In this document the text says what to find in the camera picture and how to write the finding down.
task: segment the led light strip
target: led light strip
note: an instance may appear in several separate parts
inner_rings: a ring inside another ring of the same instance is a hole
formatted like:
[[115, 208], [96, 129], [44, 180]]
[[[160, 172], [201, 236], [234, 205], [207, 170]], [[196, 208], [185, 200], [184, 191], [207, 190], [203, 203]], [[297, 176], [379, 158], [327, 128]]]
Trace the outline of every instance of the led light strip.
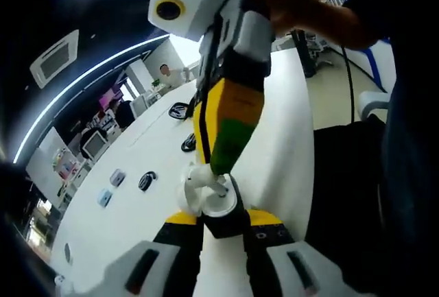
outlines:
[[27, 131], [25, 137], [23, 138], [23, 140], [21, 141], [20, 147], [19, 149], [16, 151], [15, 157], [14, 157], [14, 163], [17, 163], [19, 156], [21, 154], [21, 152], [23, 151], [23, 148], [27, 142], [27, 140], [29, 139], [31, 133], [35, 130], [36, 125], [41, 121], [41, 119], [46, 115], [47, 111], [49, 111], [49, 109], [67, 92], [69, 91], [73, 86], [75, 86], [75, 84], [77, 84], [79, 81], [81, 81], [82, 79], [84, 79], [86, 76], [88, 76], [89, 74], [91, 74], [92, 72], [96, 71], [98, 68], [104, 66], [105, 64], [107, 64], [108, 62], [110, 62], [111, 60], [126, 54], [127, 52], [134, 50], [136, 48], [139, 48], [143, 45], [146, 45], [148, 43], [160, 40], [162, 38], [167, 38], [169, 36], [169, 34], [166, 35], [162, 35], [162, 36], [158, 36], [156, 38], [152, 38], [150, 40], [146, 40], [143, 41], [142, 43], [139, 43], [138, 45], [133, 45], [125, 50], [122, 50], [120, 52], [118, 52], [115, 55], [112, 55], [111, 57], [103, 60], [102, 62], [100, 62], [99, 64], [97, 64], [96, 66], [92, 67], [91, 69], [89, 69], [88, 71], [85, 71], [83, 74], [81, 74], [80, 76], [78, 76], [72, 83], [70, 83], [68, 86], [66, 86], [60, 93], [58, 93], [56, 95], [55, 98], [52, 99], [52, 101], [46, 106], [46, 108], [39, 114], [39, 116], [35, 119], [35, 121], [33, 122], [33, 124], [31, 125], [31, 127], [29, 128], [29, 130]]

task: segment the floor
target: floor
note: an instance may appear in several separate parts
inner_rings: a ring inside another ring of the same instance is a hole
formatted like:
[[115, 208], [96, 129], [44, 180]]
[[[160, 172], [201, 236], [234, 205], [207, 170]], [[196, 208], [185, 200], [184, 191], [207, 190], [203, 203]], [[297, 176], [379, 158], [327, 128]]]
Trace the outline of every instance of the floor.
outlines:
[[[348, 75], [343, 57], [329, 52], [321, 58], [330, 60], [334, 66], [322, 67], [317, 74], [307, 79], [314, 129], [345, 125], [351, 120]], [[380, 91], [377, 85], [356, 66], [351, 65], [351, 72], [355, 101], [363, 91]], [[376, 110], [374, 114], [385, 121], [387, 111]], [[355, 120], [359, 121], [356, 110]]]

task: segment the small object on table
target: small object on table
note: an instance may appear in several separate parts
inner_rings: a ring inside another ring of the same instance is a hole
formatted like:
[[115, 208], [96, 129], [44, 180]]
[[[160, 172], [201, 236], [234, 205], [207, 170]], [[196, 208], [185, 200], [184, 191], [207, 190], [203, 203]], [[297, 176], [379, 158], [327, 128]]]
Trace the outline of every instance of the small object on table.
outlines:
[[168, 111], [170, 117], [178, 120], [184, 120], [186, 117], [186, 110], [188, 108], [186, 103], [175, 103]]
[[125, 173], [120, 169], [116, 169], [115, 172], [112, 173], [110, 177], [110, 183], [114, 187], [118, 187], [125, 179]]
[[195, 134], [190, 134], [189, 137], [181, 144], [181, 150], [185, 153], [195, 151]]
[[139, 188], [141, 191], [146, 191], [150, 187], [153, 180], [157, 179], [157, 174], [153, 171], [149, 171], [140, 178]]
[[110, 202], [111, 197], [112, 197], [112, 193], [107, 189], [103, 189], [101, 193], [99, 193], [99, 196], [97, 197], [97, 203], [102, 208], [105, 208]]

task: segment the ceiling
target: ceiling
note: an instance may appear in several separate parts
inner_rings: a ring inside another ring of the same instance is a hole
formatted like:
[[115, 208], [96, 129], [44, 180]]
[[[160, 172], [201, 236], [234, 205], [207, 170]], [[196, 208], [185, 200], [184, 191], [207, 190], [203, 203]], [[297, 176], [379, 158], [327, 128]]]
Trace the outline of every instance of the ceiling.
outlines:
[[[9, 159], [14, 158], [35, 118], [78, 76], [119, 51], [165, 34], [148, 22], [149, 0], [1, 0], [1, 3], [3, 28], [0, 35], [4, 49], [0, 56], [0, 109], [3, 109], [0, 137], [5, 140]], [[78, 59], [44, 89], [39, 89], [29, 71], [30, 64], [75, 29], [80, 31]], [[162, 41], [118, 57], [63, 95], [30, 135], [29, 151], [23, 152], [23, 162], [33, 152], [39, 136], [56, 113], [74, 95], [109, 69], [147, 50], [154, 50]], [[108, 74], [99, 82], [99, 88], [82, 93], [69, 108], [83, 104], [87, 97], [93, 97], [93, 92], [108, 90], [116, 75], [115, 72]]]

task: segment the human arm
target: human arm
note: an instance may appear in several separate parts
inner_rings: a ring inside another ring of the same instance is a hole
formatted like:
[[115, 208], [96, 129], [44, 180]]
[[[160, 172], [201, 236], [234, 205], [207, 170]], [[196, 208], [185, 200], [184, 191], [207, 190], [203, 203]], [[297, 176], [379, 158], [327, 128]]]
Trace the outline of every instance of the human arm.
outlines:
[[365, 49], [380, 37], [351, 9], [318, 0], [264, 0], [277, 34], [300, 28], [351, 49]]

